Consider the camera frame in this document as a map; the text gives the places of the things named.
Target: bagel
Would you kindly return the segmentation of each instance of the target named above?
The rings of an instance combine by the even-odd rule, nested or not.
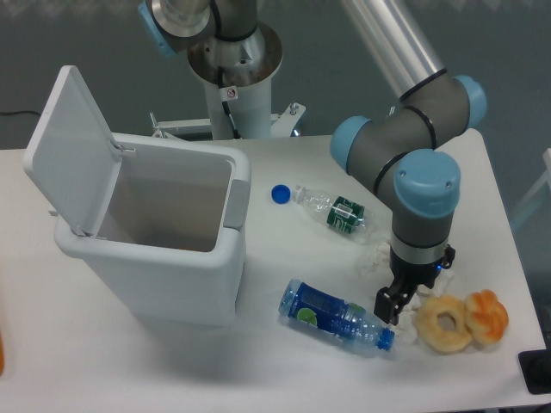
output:
[[[482,290],[465,299],[465,324],[477,342],[494,344],[503,337],[509,315],[493,291]]]
[[[454,330],[445,330],[438,317],[450,316],[455,322]],[[442,353],[463,350],[473,339],[465,326],[465,304],[456,297],[443,295],[429,297],[417,313],[415,324],[423,340]]]

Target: gray wall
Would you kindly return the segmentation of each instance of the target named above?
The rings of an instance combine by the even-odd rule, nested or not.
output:
[[[185,56],[164,59],[130,0],[0,3],[0,111],[42,110],[59,67],[77,65],[113,131],[150,134],[158,120],[207,117]],[[453,74],[482,83],[480,126],[509,212],[543,173],[551,147],[551,2],[418,0],[410,9]],[[334,0],[259,0],[282,38],[273,110],[307,107],[304,134],[331,134],[354,114],[377,120],[396,99]],[[0,117],[0,149],[23,148],[31,115]],[[551,201],[516,234],[533,297],[551,302]]]

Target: white trash can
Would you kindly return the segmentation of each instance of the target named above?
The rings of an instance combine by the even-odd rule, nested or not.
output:
[[[238,150],[111,133],[64,66],[24,157],[58,213],[55,241],[137,314],[235,317],[251,166]]]

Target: table surface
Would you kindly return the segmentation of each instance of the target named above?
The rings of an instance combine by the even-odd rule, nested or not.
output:
[[[329,137],[231,141],[251,160],[247,258],[237,319],[226,328],[134,316],[53,241],[48,203],[24,175],[23,151],[0,151],[0,331],[6,357],[0,411],[408,411],[542,404],[526,390],[517,354],[544,347],[482,137],[443,147],[461,166],[457,249],[447,293],[492,289],[510,316],[503,340],[441,355],[421,342],[391,354],[349,354],[335,337],[278,317],[282,292],[301,278],[373,308],[390,270],[360,270],[368,247],[276,205],[277,183],[323,188],[362,203],[390,226],[390,211],[329,155]]]

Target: open lid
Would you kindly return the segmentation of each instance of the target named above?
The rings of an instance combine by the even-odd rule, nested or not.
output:
[[[97,235],[121,168],[119,148],[77,67],[61,68],[23,165],[78,235]]]

